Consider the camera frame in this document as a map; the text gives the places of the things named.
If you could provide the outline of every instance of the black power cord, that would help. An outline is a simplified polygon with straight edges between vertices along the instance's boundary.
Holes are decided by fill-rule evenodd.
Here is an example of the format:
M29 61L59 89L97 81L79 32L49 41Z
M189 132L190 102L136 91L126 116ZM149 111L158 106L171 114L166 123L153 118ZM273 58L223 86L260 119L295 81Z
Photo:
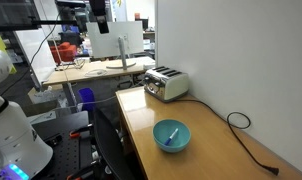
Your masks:
M23 75L22 75L18 80L16 80L16 81L15 81L14 83L12 83L7 89L5 89L5 90L0 94L0 96L3 96L6 92L8 92L14 85L16 85L18 82L20 82L20 81L25 77L25 75L27 75L27 73L28 73L29 71L31 71L31 65L32 65L32 63L33 63L33 61L34 61L34 58L35 58L35 56L39 53L39 51L40 51L40 49L41 49L41 47L42 47L42 44L43 44L43 43L47 40L47 38L53 33L53 31L54 31L54 29L55 29L55 27L56 27L56 25L57 25L57 21L58 21L58 18L59 18L59 16L60 16L61 11L60 11L59 14L57 15L57 18L55 19L55 24L54 24L54 26L53 26L51 32L43 39L43 41L41 42L41 44L40 44L38 50L37 50L37 51L34 53L34 55L32 56L32 59L31 59L30 65L29 65L30 68L27 69L27 70L23 73Z
M189 99L186 99L186 100L176 100L176 101L189 101L189 102L197 102L197 103L201 103L203 105L205 105L206 107L208 107L215 115L217 115L219 118L221 119L224 119L222 118L218 113L216 113L209 105L207 105L206 103L202 102L202 101L199 101L199 100L189 100ZM248 125L247 126L244 126L244 127L239 127L239 126L236 126L232 123L230 123L230 116L234 115L234 114L238 114L238 115L242 115L243 117L245 117L247 120L248 120ZM263 165L261 164L259 161L257 161L255 159L255 157L252 155L252 153L249 151L249 149L244 145L244 143L241 141L241 139L237 136L237 134L234 132L233 128L232 127L235 127L235 128L238 128L238 129L246 129L248 127L251 126L251 120L248 116L246 116L245 114L243 113L240 113L240 112L232 112L230 113L228 116L227 116L227 119L226 119L227 123L228 123L228 126L232 132L232 134L234 135L234 137L238 140L238 142L241 144L241 146L247 151L247 153L250 155L250 157L253 159L253 161L255 163L257 163L259 166L261 166L262 168L270 171L271 173L273 173L274 175L278 175L279 174L279 168L274 168L274 167L270 167L270 166L266 166L266 165Z

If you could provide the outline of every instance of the silver toaster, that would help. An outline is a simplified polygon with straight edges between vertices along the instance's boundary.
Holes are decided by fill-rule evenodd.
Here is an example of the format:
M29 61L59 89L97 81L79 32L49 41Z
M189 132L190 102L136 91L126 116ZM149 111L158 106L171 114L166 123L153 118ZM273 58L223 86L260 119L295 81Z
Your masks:
M164 66L149 69L144 82L145 91L163 102L173 101L189 90L188 74Z

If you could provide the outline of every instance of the wooden table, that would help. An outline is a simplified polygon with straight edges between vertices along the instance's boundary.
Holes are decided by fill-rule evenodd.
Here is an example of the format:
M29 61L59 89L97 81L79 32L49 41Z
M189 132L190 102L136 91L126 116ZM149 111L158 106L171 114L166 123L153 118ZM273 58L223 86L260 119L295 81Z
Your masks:
M302 173L241 130L235 130L253 155L264 165L278 167L278 177L256 165L232 135L226 122L195 102L162 103L134 88L116 93L133 149L149 180L171 179L302 179ZM191 99L188 95L182 99ZM170 154L157 147L153 126L176 119L191 131L189 145Z
M65 71L53 72L49 77L48 81L44 82L43 85L64 84L68 82L81 82L81 81L89 81L92 79L102 79L102 78L108 78L114 76L144 73L146 70L143 68L143 65L146 63L154 62L154 60L151 59L150 57L127 59L127 62L130 61L135 61L136 65L132 67L128 67L127 70L106 68L111 64L122 64L121 60L85 63L81 69L76 69L73 65L70 65L69 68L66 69ZM96 77L85 77L86 73L95 69L104 69L107 71L107 74L102 76L96 76Z

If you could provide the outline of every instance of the red chair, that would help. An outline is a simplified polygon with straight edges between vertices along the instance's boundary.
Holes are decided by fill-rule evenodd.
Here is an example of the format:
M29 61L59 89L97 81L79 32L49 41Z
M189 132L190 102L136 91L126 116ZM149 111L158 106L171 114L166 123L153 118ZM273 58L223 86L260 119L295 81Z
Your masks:
M60 59L55 46L50 46L53 59L57 64L60 64ZM64 42L58 46L58 51L63 62L73 62L74 56L77 53L77 47L70 45L69 42Z

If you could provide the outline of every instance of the cable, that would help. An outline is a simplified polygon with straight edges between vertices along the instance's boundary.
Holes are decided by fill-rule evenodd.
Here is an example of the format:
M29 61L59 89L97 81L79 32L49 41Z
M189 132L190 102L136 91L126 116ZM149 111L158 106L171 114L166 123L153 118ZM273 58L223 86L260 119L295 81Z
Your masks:
M74 66L76 69L81 69L81 68L84 66L84 64L85 64L85 59L79 58L79 59L75 59L75 60L74 60L73 66Z
M136 85L134 85L134 86L132 86L132 87L130 87L130 88L136 87L137 85L141 84L143 81L144 81L144 80L141 80L141 81L138 82ZM98 104L98 103L102 103L102 102L109 101L109 100L114 99L114 98L116 98L116 96L112 96L112 97L110 97L110 98L107 98L107 99L104 99L104 100L100 100L100 101L86 102L86 103L80 103L80 104L82 104L82 105L86 105L86 104ZM65 108L77 108L78 105L79 105L79 104L74 105L74 106L68 106L68 107L54 108L54 109L52 109L52 110L50 110L50 111L55 111L55 110L65 109ZM40 117L43 117L43 116L45 116L45 115L46 115L46 113L42 114L41 116L37 117L35 120L31 121L30 123L36 121L37 119L39 119Z
M24 78L24 76L27 75L27 73L28 73L29 71L31 71L31 67L32 67L31 65L32 65L32 63L33 63L33 61L34 61L34 58L35 58L35 56L39 53L39 51L40 51L40 49L41 49L42 44L44 43L44 41L47 40L47 38L53 33L53 31L54 31L54 29L55 29L55 27L56 27L56 25L57 25L57 21L58 21L58 18L59 18L59 16L60 16L61 11L60 11L59 14L57 15L57 18L55 19L55 24L54 24L54 26L53 26L51 32L43 39L43 41L41 42L41 44L40 44L38 50L37 50L37 51L34 53L34 55L32 56L32 59L31 59L31 62L30 62L30 69L27 69L27 70L23 73L23 75L22 75L18 80L16 80L13 84L11 84L7 89L5 89L5 90L0 94L0 96L3 96L3 95L4 95L7 91L9 91L14 85L16 85L18 82L20 82L21 79Z
M134 86L132 86L132 87L130 87L130 88L134 88L134 87L137 87L137 86L139 86L141 83L143 83L144 82L144 79L142 79L140 82L138 82L137 84L135 84Z
M84 77L98 77L107 74L108 72L104 69L95 69L85 73Z
M209 105L207 105L206 103L202 102L202 101L199 101L199 100L189 100L189 99L186 99L186 100L176 100L176 101L191 101L191 102L197 102L197 103L201 103L203 105L205 105L206 107L208 107L215 115L217 115L219 118L221 119L224 119L222 118L222 116L220 116L218 113L216 113ZM242 115L243 117L245 117L247 120L248 120L248 125L247 126L244 126L244 127L239 127L239 126L236 126L232 123L230 123L230 116L232 116L233 114L239 114L239 115ZM249 151L249 149L244 145L244 143L241 141L241 139L237 136L237 134L234 132L233 128L232 127L235 127L235 128L238 128L238 129L246 129L248 127L251 126L251 120L248 116L246 116L245 114L243 113L240 113L240 112L232 112L230 113L228 116L227 116L227 119L226 119L227 123L228 123L228 126L232 132L232 134L234 135L234 137L238 140L238 142L241 144L241 146L245 149L245 151L250 155L250 157L253 159L253 161L255 163L257 163L259 166L261 166L262 168L270 171L271 173L273 173L274 175L278 175L279 174L279 168L274 168L274 167L270 167L270 166L266 166L266 165L263 165L261 164L259 161L257 161L255 159L255 157L252 155L252 153Z

